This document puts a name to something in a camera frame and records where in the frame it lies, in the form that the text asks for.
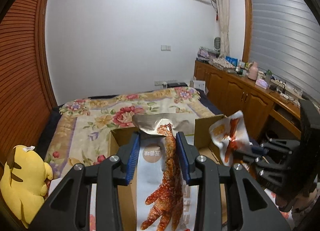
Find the bed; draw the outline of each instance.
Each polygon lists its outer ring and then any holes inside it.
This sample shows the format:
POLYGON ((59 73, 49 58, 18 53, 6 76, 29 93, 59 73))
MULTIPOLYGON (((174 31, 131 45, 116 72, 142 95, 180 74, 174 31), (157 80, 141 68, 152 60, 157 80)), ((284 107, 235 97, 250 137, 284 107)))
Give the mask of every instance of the bed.
POLYGON ((155 113, 192 113, 199 118, 221 114, 203 91, 189 87, 78 99, 52 110, 36 151, 51 165, 54 178, 63 177, 76 163, 103 161, 109 132, 133 127, 133 114, 155 113))

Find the gray roller blind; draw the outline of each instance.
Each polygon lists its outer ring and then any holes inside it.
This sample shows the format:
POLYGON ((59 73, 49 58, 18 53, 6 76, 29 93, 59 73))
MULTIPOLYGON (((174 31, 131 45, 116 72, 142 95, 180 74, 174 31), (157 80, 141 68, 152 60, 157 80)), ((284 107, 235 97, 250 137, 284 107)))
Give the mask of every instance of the gray roller blind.
POLYGON ((303 0, 252 0, 249 60, 320 101, 320 26, 303 0))

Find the pink thermos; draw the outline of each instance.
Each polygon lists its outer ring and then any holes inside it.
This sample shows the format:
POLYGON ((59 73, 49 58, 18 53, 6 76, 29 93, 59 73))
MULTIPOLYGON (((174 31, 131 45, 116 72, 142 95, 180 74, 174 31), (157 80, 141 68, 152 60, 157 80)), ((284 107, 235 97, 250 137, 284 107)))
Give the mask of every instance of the pink thermos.
POLYGON ((250 67, 249 69, 249 75, 248 78, 252 79, 252 80, 256 80, 258 77, 258 63, 257 62, 253 62, 253 65, 250 67))

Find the cabinet door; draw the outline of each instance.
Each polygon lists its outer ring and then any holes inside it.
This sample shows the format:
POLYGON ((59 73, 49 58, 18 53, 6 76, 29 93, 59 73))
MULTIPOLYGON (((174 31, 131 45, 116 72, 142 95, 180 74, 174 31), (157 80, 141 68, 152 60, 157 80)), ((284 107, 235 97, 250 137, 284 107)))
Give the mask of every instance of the cabinet door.
POLYGON ((273 101, 264 95, 250 90, 244 100, 244 122, 250 137, 257 139, 269 113, 273 101))
POLYGON ((223 113, 226 116, 230 116, 235 112, 242 110, 245 94, 246 87, 244 84, 232 78, 228 78, 226 88, 224 89, 224 95, 221 100, 223 113))
POLYGON ((196 77, 197 80, 200 80, 200 81, 206 80, 206 71, 205 71, 204 64, 196 62, 194 76, 196 77))
POLYGON ((207 72, 206 85, 208 88, 208 99, 219 109, 223 110, 222 107, 222 94, 226 87, 226 80, 223 74, 215 70, 214 68, 207 72))

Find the brown circular label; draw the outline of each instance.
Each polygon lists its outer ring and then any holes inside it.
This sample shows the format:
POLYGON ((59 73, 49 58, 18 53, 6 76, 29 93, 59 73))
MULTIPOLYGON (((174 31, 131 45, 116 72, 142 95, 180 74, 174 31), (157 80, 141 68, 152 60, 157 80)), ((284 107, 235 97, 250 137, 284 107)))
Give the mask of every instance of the brown circular label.
POLYGON ((152 143, 144 148, 143 158, 150 163, 157 162, 162 156, 161 149, 157 143, 152 143))

